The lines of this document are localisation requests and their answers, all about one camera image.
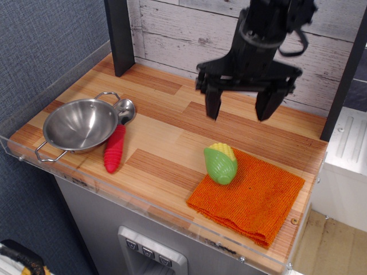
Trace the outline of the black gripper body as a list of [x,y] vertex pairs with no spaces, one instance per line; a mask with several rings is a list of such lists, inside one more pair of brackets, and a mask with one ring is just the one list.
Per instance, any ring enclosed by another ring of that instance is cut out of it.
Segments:
[[240,12],[229,52],[197,65],[196,89],[223,91],[279,91],[295,88],[302,71],[274,60],[286,35],[300,32],[289,23],[288,5],[250,5]]

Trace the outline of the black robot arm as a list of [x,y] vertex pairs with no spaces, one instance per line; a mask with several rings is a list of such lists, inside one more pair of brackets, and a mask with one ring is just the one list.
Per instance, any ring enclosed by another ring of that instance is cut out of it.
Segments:
[[243,91],[257,93],[257,118],[269,119],[302,75],[275,54],[304,53],[309,43],[301,28],[316,10],[314,1],[251,1],[242,9],[229,52],[197,65],[196,89],[205,95],[207,116],[217,119],[224,91]]

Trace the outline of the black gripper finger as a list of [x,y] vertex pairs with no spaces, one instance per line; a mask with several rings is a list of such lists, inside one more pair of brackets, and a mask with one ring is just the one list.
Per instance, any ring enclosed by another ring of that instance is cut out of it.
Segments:
[[221,89],[207,89],[205,92],[205,106],[207,117],[216,120],[221,107]]
[[277,110],[285,98],[286,94],[279,91],[265,91],[257,94],[256,114],[259,121],[269,119]]

